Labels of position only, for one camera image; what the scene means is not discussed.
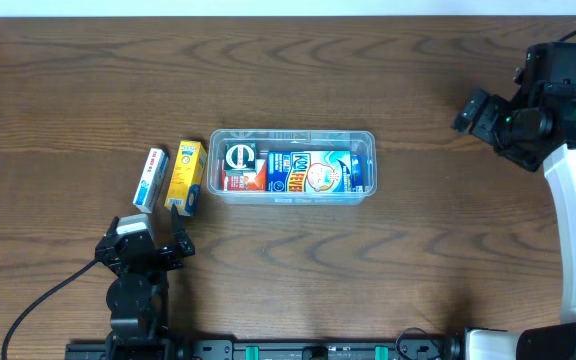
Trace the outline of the yellow Woods box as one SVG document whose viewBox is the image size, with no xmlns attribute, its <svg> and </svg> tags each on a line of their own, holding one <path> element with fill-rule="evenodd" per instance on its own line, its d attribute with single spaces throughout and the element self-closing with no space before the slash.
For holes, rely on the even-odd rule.
<svg viewBox="0 0 576 360">
<path fill-rule="evenodd" d="M 179 144 L 164 205 L 180 215 L 193 216 L 197 204 L 207 152 L 201 142 L 182 140 Z"/>
</svg>

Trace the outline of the white blue toothpaste box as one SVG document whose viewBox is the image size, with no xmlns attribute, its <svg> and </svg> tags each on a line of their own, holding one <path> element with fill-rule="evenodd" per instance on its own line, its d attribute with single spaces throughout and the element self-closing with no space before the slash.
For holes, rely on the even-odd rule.
<svg viewBox="0 0 576 360">
<path fill-rule="evenodd" d="M 168 163 L 169 156 L 163 149 L 150 149 L 133 197 L 133 205 L 142 213 L 154 211 Z"/>
</svg>

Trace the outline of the red white medicine box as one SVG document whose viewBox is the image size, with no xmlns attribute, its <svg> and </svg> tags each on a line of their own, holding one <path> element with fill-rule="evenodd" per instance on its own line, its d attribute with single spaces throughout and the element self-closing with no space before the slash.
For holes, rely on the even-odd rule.
<svg viewBox="0 0 576 360">
<path fill-rule="evenodd" d="M 265 191 L 267 189 L 267 162 L 265 159 L 258 159 L 255 169 L 242 175 L 227 175 L 225 170 L 222 170 L 221 180 L 224 191 Z"/>
</svg>

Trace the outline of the green round-logo small box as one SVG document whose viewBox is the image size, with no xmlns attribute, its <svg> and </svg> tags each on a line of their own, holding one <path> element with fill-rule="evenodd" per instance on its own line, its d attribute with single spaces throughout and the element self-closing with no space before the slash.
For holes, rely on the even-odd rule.
<svg viewBox="0 0 576 360">
<path fill-rule="evenodd" d="M 230 172 L 252 171 L 256 165 L 255 143 L 229 143 L 226 147 L 224 169 Z"/>
</svg>

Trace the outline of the blue Kool Fever box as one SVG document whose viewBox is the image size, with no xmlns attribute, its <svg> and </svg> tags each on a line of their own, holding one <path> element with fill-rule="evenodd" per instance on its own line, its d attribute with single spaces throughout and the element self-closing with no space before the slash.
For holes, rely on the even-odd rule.
<svg viewBox="0 0 576 360">
<path fill-rule="evenodd" d="M 267 158 L 270 192 L 364 191 L 361 157 L 344 150 L 276 151 Z"/>
</svg>

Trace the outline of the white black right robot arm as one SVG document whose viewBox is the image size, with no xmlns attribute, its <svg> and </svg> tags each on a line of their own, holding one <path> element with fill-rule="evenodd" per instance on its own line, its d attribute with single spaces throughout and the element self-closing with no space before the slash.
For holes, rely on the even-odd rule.
<svg viewBox="0 0 576 360">
<path fill-rule="evenodd" d="M 461 359 L 576 359 L 576 43 L 528 48 L 509 100 L 474 91 L 453 129 L 519 167 L 542 170 L 555 204 L 562 261 L 560 324 L 512 333 L 466 330 L 447 350 Z"/>
</svg>

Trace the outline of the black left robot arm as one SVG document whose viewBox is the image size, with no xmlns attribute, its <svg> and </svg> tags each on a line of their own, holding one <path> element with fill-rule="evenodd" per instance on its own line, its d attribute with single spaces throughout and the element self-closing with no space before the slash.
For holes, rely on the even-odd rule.
<svg viewBox="0 0 576 360">
<path fill-rule="evenodd" d="M 107 338 L 109 359 L 174 359 L 179 342 L 168 329 L 167 274 L 184 267 L 195 254 L 176 206 L 170 210 L 174 243 L 154 244 L 146 214 L 114 218 L 95 247 L 94 257 L 117 279 L 110 285 L 106 303 L 111 311 Z"/>
</svg>

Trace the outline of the clear plastic container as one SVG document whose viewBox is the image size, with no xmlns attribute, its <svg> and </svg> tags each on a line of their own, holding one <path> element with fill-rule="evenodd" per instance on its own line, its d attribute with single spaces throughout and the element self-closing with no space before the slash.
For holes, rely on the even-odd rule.
<svg viewBox="0 0 576 360">
<path fill-rule="evenodd" d="M 228 204 L 357 205 L 377 190 L 368 131 L 219 129 L 208 157 L 208 190 Z"/>
</svg>

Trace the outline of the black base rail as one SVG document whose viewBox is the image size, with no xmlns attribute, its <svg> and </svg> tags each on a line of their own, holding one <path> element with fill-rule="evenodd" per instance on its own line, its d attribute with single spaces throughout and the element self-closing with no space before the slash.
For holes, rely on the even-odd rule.
<svg viewBox="0 0 576 360">
<path fill-rule="evenodd" d="M 124 340 L 110 335 L 103 341 L 68 344 L 64 354 L 65 360 L 459 360 L 465 357 L 461 337 L 428 334 L 418 328 L 386 340 L 192 341 L 179 337 Z"/>
</svg>

